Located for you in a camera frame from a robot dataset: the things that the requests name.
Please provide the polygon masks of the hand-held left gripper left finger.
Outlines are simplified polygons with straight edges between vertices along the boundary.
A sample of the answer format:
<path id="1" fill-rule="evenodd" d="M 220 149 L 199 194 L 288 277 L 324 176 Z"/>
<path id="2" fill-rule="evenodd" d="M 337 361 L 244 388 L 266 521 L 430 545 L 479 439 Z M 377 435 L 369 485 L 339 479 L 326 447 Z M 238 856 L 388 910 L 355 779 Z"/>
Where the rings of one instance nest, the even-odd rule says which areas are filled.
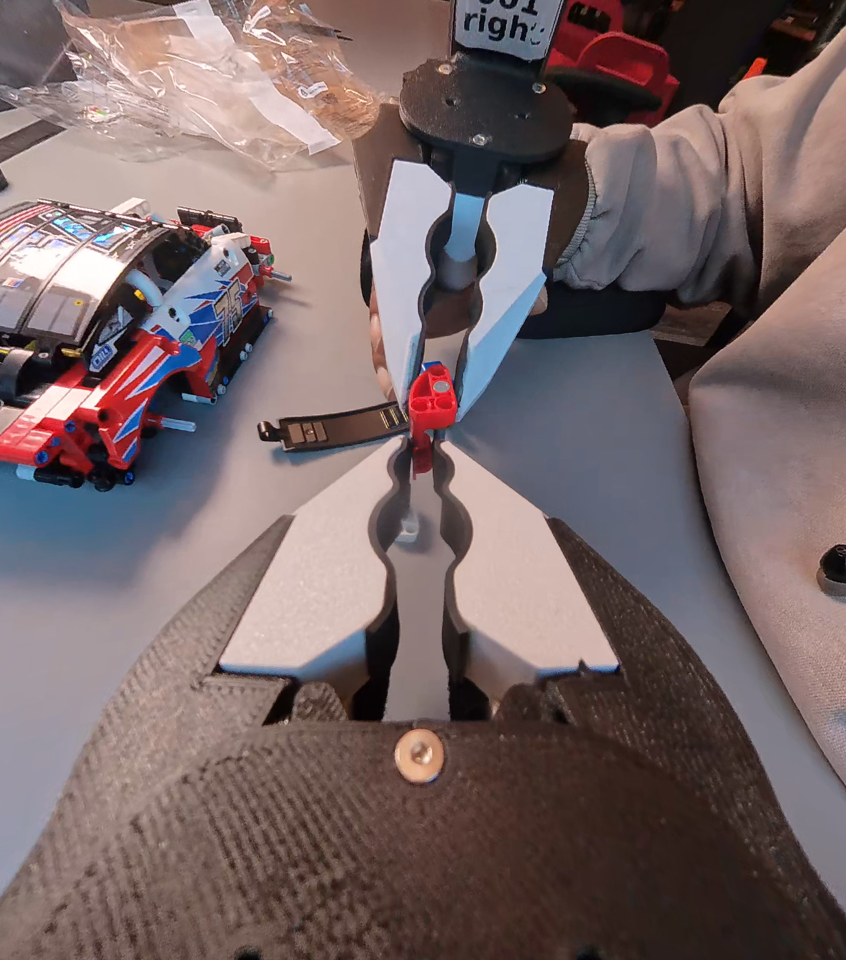
<path id="1" fill-rule="evenodd" d="M 350 700 L 398 644 L 388 550 L 403 520 L 403 441 L 390 439 L 285 521 L 218 662 L 222 672 L 324 682 Z"/>

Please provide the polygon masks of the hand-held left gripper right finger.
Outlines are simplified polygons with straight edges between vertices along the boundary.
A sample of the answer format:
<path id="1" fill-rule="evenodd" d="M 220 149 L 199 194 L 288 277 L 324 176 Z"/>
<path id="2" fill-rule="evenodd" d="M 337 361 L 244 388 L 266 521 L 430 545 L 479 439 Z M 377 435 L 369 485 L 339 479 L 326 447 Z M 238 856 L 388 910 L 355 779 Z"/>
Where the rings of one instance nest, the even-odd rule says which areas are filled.
<path id="1" fill-rule="evenodd" d="M 442 645 L 453 695 L 500 701 L 581 667 L 619 660 L 549 518 L 451 441 L 433 452 L 440 534 L 453 551 Z"/>

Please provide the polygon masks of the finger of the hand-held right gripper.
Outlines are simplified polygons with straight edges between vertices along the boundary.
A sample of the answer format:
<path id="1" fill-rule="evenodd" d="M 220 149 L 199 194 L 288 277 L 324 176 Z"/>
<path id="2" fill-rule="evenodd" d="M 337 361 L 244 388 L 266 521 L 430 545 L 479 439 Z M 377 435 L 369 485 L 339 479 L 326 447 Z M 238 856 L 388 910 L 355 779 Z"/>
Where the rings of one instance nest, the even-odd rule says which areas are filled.
<path id="1" fill-rule="evenodd" d="M 403 409 L 424 357 L 426 326 L 421 306 L 434 274 L 430 234 L 445 217 L 451 199 L 451 186 L 431 167 L 394 160 L 380 229 L 370 243 L 386 365 L 395 401 Z"/>
<path id="2" fill-rule="evenodd" d="M 486 222 L 496 251 L 477 282 L 479 313 L 457 363 L 458 421 L 487 389 L 544 285 L 553 198 L 552 189 L 522 183 L 488 199 Z"/>

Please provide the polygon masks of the red lego piece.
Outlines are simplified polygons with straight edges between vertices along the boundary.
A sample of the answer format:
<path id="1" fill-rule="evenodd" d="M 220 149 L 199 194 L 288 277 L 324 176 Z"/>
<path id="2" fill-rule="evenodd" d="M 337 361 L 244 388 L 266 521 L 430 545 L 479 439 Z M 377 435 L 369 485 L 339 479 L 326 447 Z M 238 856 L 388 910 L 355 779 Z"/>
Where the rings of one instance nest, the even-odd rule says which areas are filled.
<path id="1" fill-rule="evenodd" d="M 434 435 L 456 420 L 458 402 L 450 370 L 441 362 L 423 365 L 407 398 L 409 436 L 412 447 L 412 478 L 427 474 L 433 466 Z"/>

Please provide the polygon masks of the black lego panel blue end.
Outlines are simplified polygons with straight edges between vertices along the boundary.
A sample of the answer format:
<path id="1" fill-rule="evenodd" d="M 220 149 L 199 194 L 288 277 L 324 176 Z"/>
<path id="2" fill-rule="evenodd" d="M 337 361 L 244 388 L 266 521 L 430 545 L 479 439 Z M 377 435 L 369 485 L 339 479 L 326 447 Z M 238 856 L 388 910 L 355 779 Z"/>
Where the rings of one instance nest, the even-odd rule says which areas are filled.
<path id="1" fill-rule="evenodd" d="M 332 414 L 260 421 L 260 440 L 289 453 L 337 450 L 385 440 L 410 430 L 410 419 L 396 401 Z"/>

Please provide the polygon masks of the lego race car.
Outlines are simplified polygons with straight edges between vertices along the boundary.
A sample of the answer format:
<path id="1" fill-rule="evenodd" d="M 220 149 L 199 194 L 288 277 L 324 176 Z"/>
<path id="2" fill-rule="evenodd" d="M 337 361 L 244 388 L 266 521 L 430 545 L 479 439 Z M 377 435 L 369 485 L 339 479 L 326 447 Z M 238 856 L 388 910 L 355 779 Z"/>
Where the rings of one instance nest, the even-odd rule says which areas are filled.
<path id="1" fill-rule="evenodd" d="M 195 429 L 154 398 L 168 382 L 187 402 L 225 394 L 273 318 L 268 280 L 292 280 L 270 241 L 211 210 L 0 211 L 0 462 L 57 487 L 131 485 L 143 439 Z"/>

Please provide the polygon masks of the person's right forearm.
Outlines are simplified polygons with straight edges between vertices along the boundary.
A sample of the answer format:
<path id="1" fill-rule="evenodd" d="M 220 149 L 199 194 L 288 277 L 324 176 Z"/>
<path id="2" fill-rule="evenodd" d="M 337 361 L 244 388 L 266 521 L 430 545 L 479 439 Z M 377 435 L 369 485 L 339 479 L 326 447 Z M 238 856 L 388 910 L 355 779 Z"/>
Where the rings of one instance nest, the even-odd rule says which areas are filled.
<path id="1" fill-rule="evenodd" d="M 715 110 L 578 130 L 589 196 L 556 281 L 762 310 L 846 229 L 846 27 Z"/>

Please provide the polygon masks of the person's right hand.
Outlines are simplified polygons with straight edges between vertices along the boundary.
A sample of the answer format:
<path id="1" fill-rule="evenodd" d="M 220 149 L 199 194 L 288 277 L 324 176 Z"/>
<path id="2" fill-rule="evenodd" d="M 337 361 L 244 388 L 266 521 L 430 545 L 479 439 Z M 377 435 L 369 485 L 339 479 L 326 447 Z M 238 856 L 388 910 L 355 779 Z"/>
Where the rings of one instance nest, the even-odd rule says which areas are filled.
<path id="1" fill-rule="evenodd" d="M 393 402 L 395 400 L 393 378 L 388 369 L 377 294 L 372 282 L 370 282 L 369 286 L 368 310 L 369 343 L 374 372 L 384 397 L 387 401 Z"/>

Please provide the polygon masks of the clear plastic bag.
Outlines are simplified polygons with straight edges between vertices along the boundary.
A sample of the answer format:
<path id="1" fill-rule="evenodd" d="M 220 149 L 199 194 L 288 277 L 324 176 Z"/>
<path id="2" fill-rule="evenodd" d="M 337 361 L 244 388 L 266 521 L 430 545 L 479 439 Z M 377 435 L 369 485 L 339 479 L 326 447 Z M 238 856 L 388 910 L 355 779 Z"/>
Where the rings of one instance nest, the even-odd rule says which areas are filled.
<path id="1" fill-rule="evenodd" d="M 346 65 L 334 29 L 304 2 L 246 2 L 241 39 L 276 90 L 336 139 L 358 139 L 375 124 L 378 96 Z"/>
<path id="2" fill-rule="evenodd" d="M 150 159 L 216 143 L 269 171 L 308 166 L 339 140 L 280 94 L 242 40 L 247 2 L 179 2 L 111 16 L 55 2 L 75 78 L 0 84 L 0 100 Z"/>

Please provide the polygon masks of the black flat strip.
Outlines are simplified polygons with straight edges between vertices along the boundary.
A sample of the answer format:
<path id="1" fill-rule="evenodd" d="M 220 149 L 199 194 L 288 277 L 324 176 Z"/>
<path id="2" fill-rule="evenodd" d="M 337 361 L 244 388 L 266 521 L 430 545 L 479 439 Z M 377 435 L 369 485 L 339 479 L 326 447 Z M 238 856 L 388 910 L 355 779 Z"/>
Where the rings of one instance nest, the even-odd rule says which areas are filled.
<path id="1" fill-rule="evenodd" d="M 38 119 L 0 138 L 0 163 L 4 163 L 64 132 L 62 126 Z"/>

